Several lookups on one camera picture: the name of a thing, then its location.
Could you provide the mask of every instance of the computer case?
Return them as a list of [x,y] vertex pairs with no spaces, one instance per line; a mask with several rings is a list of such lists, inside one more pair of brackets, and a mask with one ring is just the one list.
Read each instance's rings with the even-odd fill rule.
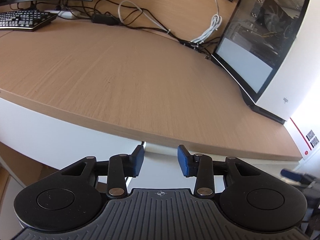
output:
[[284,123],[320,74],[320,0],[239,0],[213,60],[250,108]]

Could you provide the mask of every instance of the bundled white cable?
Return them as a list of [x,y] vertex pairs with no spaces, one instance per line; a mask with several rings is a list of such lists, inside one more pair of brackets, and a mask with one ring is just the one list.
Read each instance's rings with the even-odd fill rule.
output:
[[157,21],[155,21],[154,19],[152,19],[148,14],[146,14],[138,5],[136,5],[134,2],[131,2],[129,0],[123,0],[121,3],[119,3],[119,6],[118,6],[118,16],[119,16],[119,19],[120,19],[120,22],[122,22],[124,24],[124,21],[121,17],[121,5],[124,3],[124,2],[129,2],[131,4],[133,4],[140,12],[142,12],[150,21],[152,21],[155,25],[157,25],[159,28],[163,29],[164,31],[166,31],[167,33],[170,32],[170,30],[167,30],[166,28],[164,28],[160,23],[158,23]]
[[219,26],[221,25],[222,23],[222,17],[219,16],[219,5],[218,5],[218,2],[217,0],[214,0],[216,2],[216,5],[217,5],[217,13],[215,15],[212,16],[211,18],[211,23],[210,23],[210,27],[204,31],[204,33],[202,33],[199,37],[193,39],[191,42],[194,42],[194,43],[204,43],[204,41],[210,37],[210,35],[216,31]]

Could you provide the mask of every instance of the circular cap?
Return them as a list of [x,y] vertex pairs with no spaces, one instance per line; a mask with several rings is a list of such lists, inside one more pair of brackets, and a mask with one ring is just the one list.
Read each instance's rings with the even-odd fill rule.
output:
[[69,190],[56,188],[41,193],[37,202],[39,206],[49,210],[59,210],[70,206],[75,200],[75,195]]
[[284,198],[275,190],[256,189],[248,193],[247,201],[255,208],[272,210],[280,207],[284,202]]
[[197,190],[197,193],[201,196],[207,196],[212,194],[212,189],[208,188],[208,187],[201,187]]
[[124,190],[120,187],[114,187],[111,190],[109,190],[109,194],[113,196],[120,196],[124,193]]

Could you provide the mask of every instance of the mechanical keyboard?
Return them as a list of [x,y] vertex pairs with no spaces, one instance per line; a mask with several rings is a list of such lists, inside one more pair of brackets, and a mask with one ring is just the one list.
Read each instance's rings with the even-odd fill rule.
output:
[[19,10],[0,13],[0,30],[33,32],[46,26],[57,14],[38,10]]

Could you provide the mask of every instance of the barcode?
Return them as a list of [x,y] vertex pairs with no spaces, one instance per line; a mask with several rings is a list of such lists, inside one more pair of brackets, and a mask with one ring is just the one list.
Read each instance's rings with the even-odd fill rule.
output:
[[310,144],[312,145],[312,147],[314,148],[317,144],[319,143],[319,139],[317,137],[314,137],[312,139],[312,141],[310,142]]
[[310,132],[308,132],[308,134],[306,135],[306,138],[310,141],[314,136],[315,133],[312,130],[310,130]]

